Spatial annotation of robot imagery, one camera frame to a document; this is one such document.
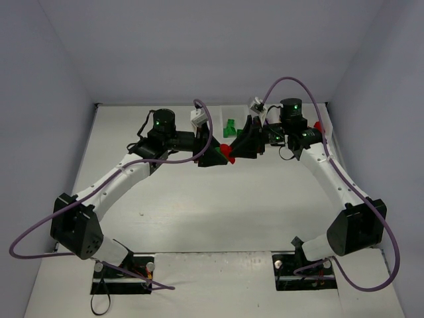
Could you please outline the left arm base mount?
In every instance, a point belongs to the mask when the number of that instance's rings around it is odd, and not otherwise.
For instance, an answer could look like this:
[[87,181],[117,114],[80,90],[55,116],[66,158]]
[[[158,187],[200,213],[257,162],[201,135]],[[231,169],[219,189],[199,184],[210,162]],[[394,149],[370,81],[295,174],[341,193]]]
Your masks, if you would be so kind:
[[[154,256],[135,254],[128,271],[152,279]],[[93,269],[91,295],[150,295],[152,284],[98,262]]]

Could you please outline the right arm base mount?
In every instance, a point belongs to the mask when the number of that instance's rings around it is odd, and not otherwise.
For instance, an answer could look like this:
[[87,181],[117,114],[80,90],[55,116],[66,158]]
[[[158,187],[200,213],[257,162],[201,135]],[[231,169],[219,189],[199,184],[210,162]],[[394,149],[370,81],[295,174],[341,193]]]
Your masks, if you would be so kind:
[[272,263],[277,292],[336,290],[337,282],[330,262],[308,261],[303,241],[292,240],[293,252],[273,252]]

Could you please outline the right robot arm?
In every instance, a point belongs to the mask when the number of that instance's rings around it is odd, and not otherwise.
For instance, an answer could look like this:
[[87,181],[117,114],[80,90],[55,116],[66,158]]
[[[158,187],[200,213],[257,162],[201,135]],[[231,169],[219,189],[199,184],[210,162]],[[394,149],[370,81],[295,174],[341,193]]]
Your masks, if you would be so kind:
[[249,115],[227,156],[255,159],[265,146],[286,145],[294,158],[315,177],[335,210],[335,220],[325,233],[305,241],[301,250],[306,260],[313,262],[331,256],[344,256],[379,244],[384,226],[380,219],[387,207],[380,199],[371,199],[356,188],[341,165],[323,143],[318,125],[310,127],[302,114],[302,101],[288,98],[281,102],[278,123],[266,124],[268,108],[257,97],[248,104],[255,116]]

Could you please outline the red lego brick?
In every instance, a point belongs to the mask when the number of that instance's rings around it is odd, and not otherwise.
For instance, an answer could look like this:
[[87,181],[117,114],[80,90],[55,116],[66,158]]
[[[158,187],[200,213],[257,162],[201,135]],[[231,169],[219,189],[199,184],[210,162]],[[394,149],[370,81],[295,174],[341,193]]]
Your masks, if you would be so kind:
[[322,125],[321,125],[321,122],[320,122],[320,121],[317,121],[317,122],[313,125],[313,127],[314,127],[315,129],[317,129],[320,133],[322,133],[322,132],[323,132],[323,127],[322,127]]

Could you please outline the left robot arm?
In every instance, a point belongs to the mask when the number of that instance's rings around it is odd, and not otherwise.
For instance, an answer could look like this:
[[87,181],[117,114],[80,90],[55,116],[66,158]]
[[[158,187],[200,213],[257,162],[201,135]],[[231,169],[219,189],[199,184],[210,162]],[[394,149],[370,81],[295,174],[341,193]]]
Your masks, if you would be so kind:
[[63,193],[55,201],[50,236],[82,260],[119,266],[131,259],[127,247],[103,234],[100,222],[128,190],[167,163],[171,152],[190,152],[197,163],[208,154],[216,156],[219,164],[226,162],[214,149],[213,123],[204,106],[191,112],[195,132],[177,131],[170,109],[151,111],[148,117],[153,120],[151,130],[146,136],[137,132],[138,142],[128,145],[116,166],[87,189],[75,195]]

